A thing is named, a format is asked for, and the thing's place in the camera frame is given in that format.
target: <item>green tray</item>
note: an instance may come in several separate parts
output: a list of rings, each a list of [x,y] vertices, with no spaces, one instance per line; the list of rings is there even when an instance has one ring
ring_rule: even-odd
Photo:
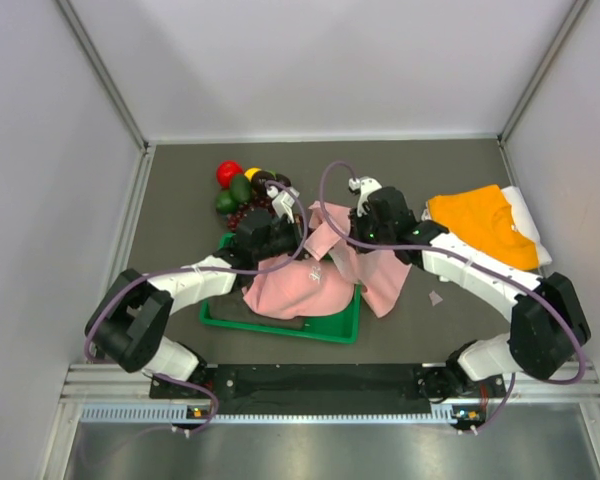
[[[232,233],[225,234],[220,240],[220,247],[226,246],[233,237]],[[305,317],[302,330],[290,330],[287,328],[265,327],[249,323],[229,322],[217,318],[211,318],[209,313],[209,302],[202,302],[200,310],[200,321],[205,325],[216,327],[240,328],[254,332],[275,333],[278,335],[289,335],[292,337],[313,338],[325,342],[351,344],[358,338],[358,322],[360,320],[360,286],[355,287],[353,299],[349,306],[342,312],[326,317]]]

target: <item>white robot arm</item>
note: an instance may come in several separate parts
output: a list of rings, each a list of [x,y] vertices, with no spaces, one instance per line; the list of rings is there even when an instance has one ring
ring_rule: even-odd
[[[375,179],[350,180],[349,187],[360,195],[356,215],[350,216],[354,240],[439,249],[395,253],[404,263],[412,263],[473,293],[511,324],[510,333],[463,345],[451,354],[447,368],[458,379],[453,391],[462,391],[467,383],[503,373],[524,371],[548,379],[574,354],[566,333],[544,308],[519,288],[472,268],[472,264],[486,267],[544,297],[567,321],[580,345],[589,340],[591,333],[575,290],[563,275],[554,273],[543,279],[517,270],[467,245],[442,225],[431,220],[416,221],[402,193],[393,187],[382,187]],[[468,261],[460,261],[446,252]]]
[[[350,215],[351,239],[374,245],[426,245],[461,255],[468,262],[440,251],[396,251],[404,263],[445,277],[480,297],[511,324],[510,333],[463,345],[450,355],[445,372],[445,377],[451,379],[450,391],[462,392],[470,389],[472,382],[518,371],[547,379],[574,353],[564,331],[534,300],[518,288],[471,268],[472,264],[487,267],[537,292],[568,321],[581,345],[590,338],[575,290],[566,277],[556,273],[542,279],[516,270],[475,250],[431,220],[416,221],[402,193],[393,187],[382,187],[375,179],[352,179],[349,187],[360,195]],[[251,212],[239,224],[232,243],[203,261],[183,267],[182,272],[146,281],[140,281],[142,276],[134,270],[120,274],[87,324],[87,333],[116,295],[130,283],[137,285],[93,332],[93,342],[99,349],[128,372],[143,370],[186,381],[195,371],[204,369],[206,364],[199,355],[164,337],[166,322],[178,310],[227,294],[248,281],[226,269],[254,270],[260,260],[297,249],[300,235],[292,221],[293,201],[286,192],[269,193],[275,197],[280,218],[272,221],[267,212]]]

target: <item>pink towel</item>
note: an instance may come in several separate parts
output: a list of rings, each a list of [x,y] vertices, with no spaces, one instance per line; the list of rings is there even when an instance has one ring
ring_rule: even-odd
[[[258,269],[284,262],[288,256],[260,262]],[[297,316],[321,317],[341,312],[353,297],[354,285],[330,262],[291,262],[275,272],[257,275],[244,301],[255,313],[289,320]]]
[[[349,208],[331,203],[327,203],[326,207],[335,224],[348,234]],[[346,280],[364,285],[362,297],[373,313],[377,317],[384,317],[396,304],[411,267],[387,250],[357,254],[324,221],[318,202],[311,205],[309,210],[312,213],[309,227],[315,231],[305,244],[307,252],[316,260],[329,253]]]

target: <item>orange t-shirt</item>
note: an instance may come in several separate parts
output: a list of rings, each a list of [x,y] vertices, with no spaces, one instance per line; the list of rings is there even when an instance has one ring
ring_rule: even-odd
[[[497,185],[429,200],[431,218],[460,240],[520,270],[538,268],[535,244],[520,234]]]

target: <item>green avocado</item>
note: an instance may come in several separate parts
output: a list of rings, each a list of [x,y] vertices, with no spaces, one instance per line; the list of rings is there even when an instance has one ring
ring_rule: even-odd
[[[238,202],[236,202],[229,190],[222,190],[216,196],[216,212],[227,215],[238,210]]]
[[[251,201],[251,182],[242,173],[238,173],[231,179],[229,192],[236,202],[249,203]]]

